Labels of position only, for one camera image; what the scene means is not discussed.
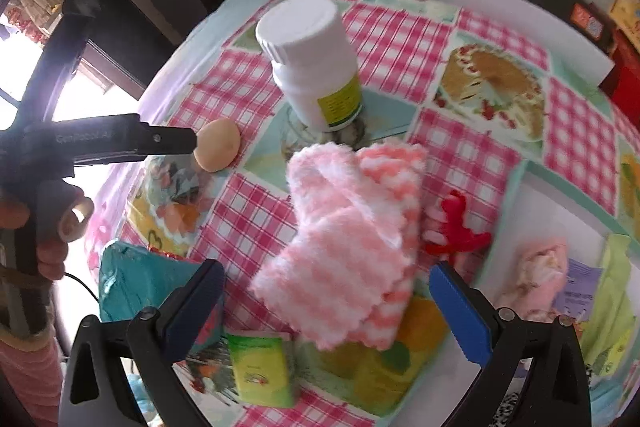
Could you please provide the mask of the pink striped sleeve forearm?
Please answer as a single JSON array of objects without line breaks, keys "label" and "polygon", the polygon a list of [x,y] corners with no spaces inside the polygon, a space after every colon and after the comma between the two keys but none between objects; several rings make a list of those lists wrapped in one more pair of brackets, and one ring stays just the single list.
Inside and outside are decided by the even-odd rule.
[{"label": "pink striped sleeve forearm", "polygon": [[63,375],[53,327],[20,339],[1,327],[1,369],[37,426],[57,426]]}]

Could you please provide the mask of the left hand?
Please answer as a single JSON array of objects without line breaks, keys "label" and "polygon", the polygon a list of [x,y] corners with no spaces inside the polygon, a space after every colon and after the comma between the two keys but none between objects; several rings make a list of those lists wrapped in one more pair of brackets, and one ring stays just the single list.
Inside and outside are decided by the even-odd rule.
[{"label": "left hand", "polygon": [[68,244],[88,228],[94,204],[80,187],[65,181],[48,181],[36,200],[36,259],[39,274],[48,281],[61,280]]}]

